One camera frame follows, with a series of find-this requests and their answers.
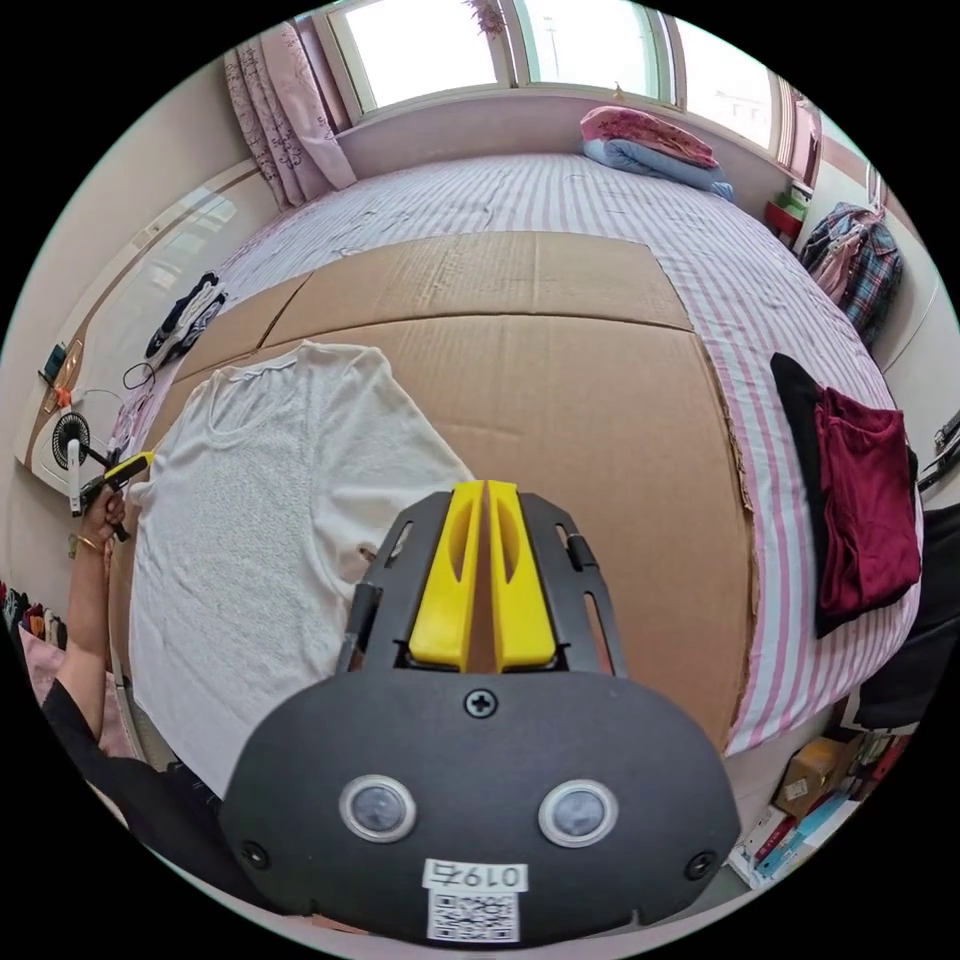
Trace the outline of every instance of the qr code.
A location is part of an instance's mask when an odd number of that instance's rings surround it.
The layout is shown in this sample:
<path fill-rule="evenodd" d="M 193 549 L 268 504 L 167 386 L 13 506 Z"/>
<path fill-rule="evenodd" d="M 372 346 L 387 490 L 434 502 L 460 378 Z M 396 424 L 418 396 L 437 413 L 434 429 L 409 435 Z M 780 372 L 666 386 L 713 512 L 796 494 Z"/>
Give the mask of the qr code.
<path fill-rule="evenodd" d="M 517 943 L 520 917 L 515 893 L 440 893 L 430 890 L 427 937 L 469 943 Z"/>

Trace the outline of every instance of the hanger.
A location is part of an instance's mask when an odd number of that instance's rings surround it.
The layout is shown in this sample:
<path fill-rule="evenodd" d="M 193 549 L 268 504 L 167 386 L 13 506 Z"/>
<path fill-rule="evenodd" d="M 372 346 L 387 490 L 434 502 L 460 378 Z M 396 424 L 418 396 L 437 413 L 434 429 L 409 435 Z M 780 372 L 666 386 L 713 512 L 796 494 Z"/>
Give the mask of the hanger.
<path fill-rule="evenodd" d="M 883 182 L 877 168 L 867 161 L 866 170 L 867 209 L 883 222 L 887 208 L 887 185 Z"/>

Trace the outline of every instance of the person's arm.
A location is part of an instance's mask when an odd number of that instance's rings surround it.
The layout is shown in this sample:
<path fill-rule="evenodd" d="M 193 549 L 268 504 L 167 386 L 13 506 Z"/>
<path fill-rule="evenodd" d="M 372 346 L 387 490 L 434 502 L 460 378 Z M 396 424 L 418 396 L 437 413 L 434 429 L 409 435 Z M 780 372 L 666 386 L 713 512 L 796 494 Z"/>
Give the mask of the person's arm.
<path fill-rule="evenodd" d="M 99 741 L 103 732 L 109 629 L 107 543 L 123 519 L 123 497 L 105 489 L 80 526 L 67 602 L 67 649 L 57 680 L 70 694 Z"/>

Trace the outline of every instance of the white t-shirt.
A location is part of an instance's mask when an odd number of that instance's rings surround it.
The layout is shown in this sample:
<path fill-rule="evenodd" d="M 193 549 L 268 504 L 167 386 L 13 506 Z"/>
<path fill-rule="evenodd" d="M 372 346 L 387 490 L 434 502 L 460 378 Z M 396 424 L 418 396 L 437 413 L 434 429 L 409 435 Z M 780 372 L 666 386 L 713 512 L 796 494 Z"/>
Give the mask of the white t-shirt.
<path fill-rule="evenodd" d="M 130 661 L 137 702 L 215 793 L 260 720 L 332 673 L 361 548 L 470 479 L 379 350 L 305 341 L 197 387 L 130 489 Z"/>

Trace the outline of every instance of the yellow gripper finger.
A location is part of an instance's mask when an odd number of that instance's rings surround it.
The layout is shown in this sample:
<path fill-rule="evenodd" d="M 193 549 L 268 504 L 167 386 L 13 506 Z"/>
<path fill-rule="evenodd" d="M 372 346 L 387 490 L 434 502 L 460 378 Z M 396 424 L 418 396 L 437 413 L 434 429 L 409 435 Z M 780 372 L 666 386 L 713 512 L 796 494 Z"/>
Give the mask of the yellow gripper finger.
<path fill-rule="evenodd" d="M 420 663 L 467 669 L 482 513 L 483 483 L 458 483 L 410 635 L 410 654 Z"/>
<path fill-rule="evenodd" d="M 556 640 L 527 537 L 517 487 L 513 483 L 495 481 L 490 481 L 488 487 L 490 589 L 497 671 L 543 667 L 556 653 Z"/>

